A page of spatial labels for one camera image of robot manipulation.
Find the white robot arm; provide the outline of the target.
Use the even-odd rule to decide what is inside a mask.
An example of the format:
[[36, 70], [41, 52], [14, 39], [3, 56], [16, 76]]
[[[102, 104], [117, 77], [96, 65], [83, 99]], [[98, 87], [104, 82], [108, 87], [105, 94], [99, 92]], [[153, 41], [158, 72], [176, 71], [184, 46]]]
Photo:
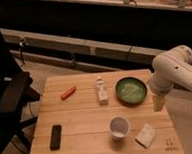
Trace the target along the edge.
[[159, 112], [165, 105], [165, 95], [175, 83], [192, 92], [192, 49], [177, 46], [160, 53], [152, 62], [154, 72], [149, 88], [153, 92], [153, 110]]

